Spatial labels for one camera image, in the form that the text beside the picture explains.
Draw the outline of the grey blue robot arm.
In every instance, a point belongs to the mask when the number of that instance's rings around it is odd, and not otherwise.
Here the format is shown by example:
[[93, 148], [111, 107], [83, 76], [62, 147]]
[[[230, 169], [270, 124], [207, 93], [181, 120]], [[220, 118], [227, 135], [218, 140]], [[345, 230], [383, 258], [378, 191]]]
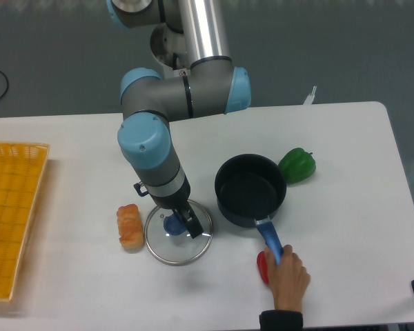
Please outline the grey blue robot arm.
[[173, 147], [172, 121], [228, 114], [246, 109], [251, 87], [245, 69], [232, 63], [218, 1], [108, 1], [112, 20], [133, 28], [156, 25], [184, 38], [171, 50], [172, 67], [188, 73], [162, 79], [154, 70], [136, 68], [120, 84], [123, 121], [117, 140], [140, 182], [157, 206], [171, 210], [191, 237], [204, 231], [191, 208], [190, 185]]

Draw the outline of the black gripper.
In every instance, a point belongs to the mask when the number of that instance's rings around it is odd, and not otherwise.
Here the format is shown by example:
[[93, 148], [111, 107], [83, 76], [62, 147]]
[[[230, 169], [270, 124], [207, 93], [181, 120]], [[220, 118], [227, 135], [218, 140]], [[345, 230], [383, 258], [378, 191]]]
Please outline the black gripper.
[[150, 193], [149, 190], [142, 191], [142, 185], [140, 183], [134, 184], [134, 188], [139, 196], [145, 197], [146, 195], [150, 195], [157, 206], [172, 210], [180, 224], [186, 224], [186, 228], [192, 239], [203, 233], [204, 229], [199, 218], [188, 202], [190, 186], [187, 183], [184, 183], [176, 192], [164, 197], [158, 197]]

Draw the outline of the bare human hand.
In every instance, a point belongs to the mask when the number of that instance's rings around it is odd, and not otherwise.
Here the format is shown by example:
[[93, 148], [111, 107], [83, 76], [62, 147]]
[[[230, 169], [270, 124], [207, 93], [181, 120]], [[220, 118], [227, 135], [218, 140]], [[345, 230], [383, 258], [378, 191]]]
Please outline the bare human hand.
[[269, 247], [265, 247], [268, 286], [273, 296], [274, 308], [303, 312], [303, 298], [311, 276], [291, 245], [284, 246], [284, 253], [277, 265]]

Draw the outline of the black sleeved forearm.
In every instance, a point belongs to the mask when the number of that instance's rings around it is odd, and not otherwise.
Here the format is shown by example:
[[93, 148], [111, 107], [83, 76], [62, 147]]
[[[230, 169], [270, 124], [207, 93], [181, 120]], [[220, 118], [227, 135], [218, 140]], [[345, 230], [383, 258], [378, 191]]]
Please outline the black sleeved forearm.
[[263, 331], [302, 331], [303, 315], [288, 310], [266, 310], [259, 315], [259, 325]]

